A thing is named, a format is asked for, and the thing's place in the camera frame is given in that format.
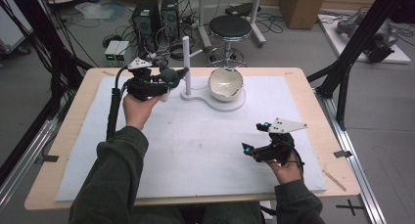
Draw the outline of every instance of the human hand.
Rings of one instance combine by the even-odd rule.
[[[287,163],[280,166],[278,161],[270,160],[266,162],[274,172],[280,184],[294,182],[301,180],[301,172],[294,153],[290,153],[287,158]]]
[[[144,102],[127,94],[124,97],[122,106],[124,108],[126,126],[132,126],[143,130],[144,124],[152,113],[153,106],[161,99],[162,96],[156,96]]]

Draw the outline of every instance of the round stool seat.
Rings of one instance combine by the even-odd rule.
[[[251,32],[251,25],[236,16],[220,16],[210,21],[209,29],[225,40],[241,40]]]

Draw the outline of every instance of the white bowl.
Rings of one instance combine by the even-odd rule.
[[[229,102],[236,100],[244,86],[242,75],[235,69],[220,67],[208,79],[210,94],[217,100]]]

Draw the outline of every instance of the jacket sleeve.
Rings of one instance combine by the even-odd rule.
[[[303,181],[275,187],[277,197],[278,224],[321,224],[325,223],[320,217],[323,204],[306,187]]]
[[[98,144],[98,158],[70,207],[69,223],[128,223],[148,146],[134,127]]]

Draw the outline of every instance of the black stool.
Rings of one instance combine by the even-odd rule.
[[[225,47],[214,48],[209,53],[209,64],[214,67],[240,67],[246,65],[244,55],[237,49],[231,48],[231,42],[246,39],[251,34],[251,25],[246,20],[236,16],[220,16],[210,21],[209,30],[213,37],[225,41]],[[217,52],[224,50],[223,55]]]

